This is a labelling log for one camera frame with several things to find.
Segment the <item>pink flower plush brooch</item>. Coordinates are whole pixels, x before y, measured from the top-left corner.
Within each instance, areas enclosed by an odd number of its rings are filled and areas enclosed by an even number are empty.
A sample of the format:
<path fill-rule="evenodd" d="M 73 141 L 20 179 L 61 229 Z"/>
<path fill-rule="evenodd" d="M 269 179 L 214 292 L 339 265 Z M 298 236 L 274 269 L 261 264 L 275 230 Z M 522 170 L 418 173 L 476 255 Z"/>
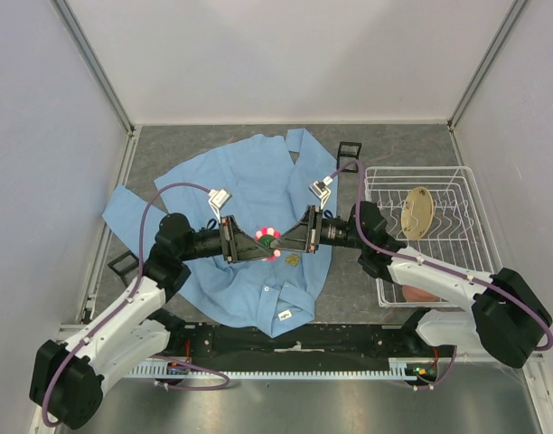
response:
<path fill-rule="evenodd" d="M 273 227 L 264 227 L 256 231 L 254 239 L 267 248 L 271 248 L 271 243 L 277 240 L 280 237 L 280 231 L 276 230 Z M 281 251 L 276 249 L 273 251 L 272 255 L 263 258 L 263 261 L 275 261 L 281 255 Z"/>

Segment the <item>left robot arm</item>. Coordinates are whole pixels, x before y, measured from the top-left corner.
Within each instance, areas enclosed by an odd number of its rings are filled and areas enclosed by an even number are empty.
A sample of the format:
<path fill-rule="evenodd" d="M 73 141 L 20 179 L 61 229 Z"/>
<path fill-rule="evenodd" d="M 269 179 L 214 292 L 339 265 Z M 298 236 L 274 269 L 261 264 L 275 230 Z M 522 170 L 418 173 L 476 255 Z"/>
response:
<path fill-rule="evenodd" d="M 40 406 L 43 424 L 82 427 L 133 368 L 161 352 L 180 353 L 186 342 L 181 321 L 163 307 L 190 277 L 187 261 L 268 259 L 274 249 L 263 235 L 247 235 L 232 216 L 200 231 L 181 213 L 163 217 L 148 258 L 117 300 L 67 340 L 48 340 L 37 350 L 29 398 Z"/>

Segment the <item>light blue shirt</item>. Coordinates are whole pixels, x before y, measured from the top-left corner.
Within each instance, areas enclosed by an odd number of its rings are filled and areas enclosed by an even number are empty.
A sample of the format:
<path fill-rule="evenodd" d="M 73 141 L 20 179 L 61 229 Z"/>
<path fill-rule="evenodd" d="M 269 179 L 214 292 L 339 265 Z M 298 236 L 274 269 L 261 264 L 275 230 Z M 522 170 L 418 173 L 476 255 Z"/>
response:
<path fill-rule="evenodd" d="M 265 227 L 285 232 L 308 205 L 319 204 L 310 184 L 335 168 L 333 156 L 307 130 L 290 129 L 285 136 L 255 135 L 212 149 L 155 179 L 155 186 L 165 209 L 184 214 L 194 229 L 212 216 L 203 189 L 224 188 L 231 198 L 221 211 L 246 234 Z M 254 326 L 277 337 L 314 319 L 332 249 L 303 253 L 295 265 L 289 257 L 235 265 L 221 257 L 191 260 L 180 294 L 225 326 Z"/>

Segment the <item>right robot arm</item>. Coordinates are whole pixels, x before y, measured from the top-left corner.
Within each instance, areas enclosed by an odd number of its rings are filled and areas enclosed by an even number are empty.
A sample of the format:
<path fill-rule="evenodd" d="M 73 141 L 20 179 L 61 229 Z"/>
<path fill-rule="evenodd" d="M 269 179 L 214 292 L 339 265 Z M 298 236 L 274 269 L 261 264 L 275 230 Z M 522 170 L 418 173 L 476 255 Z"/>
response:
<path fill-rule="evenodd" d="M 376 203 L 356 203 L 348 220 L 326 218 L 309 206 L 301 221 L 270 247 L 304 253 L 323 245 L 358 249 L 358 261 L 370 276 L 420 288 L 451 303 L 451 311 L 417 313 L 414 325 L 401 333 L 408 354 L 454 345 L 484 350 L 507 366 L 521 368 L 533 353 L 552 348 L 551 315 L 518 272 L 503 268 L 489 273 L 433 259 L 390 236 L 386 227 Z"/>

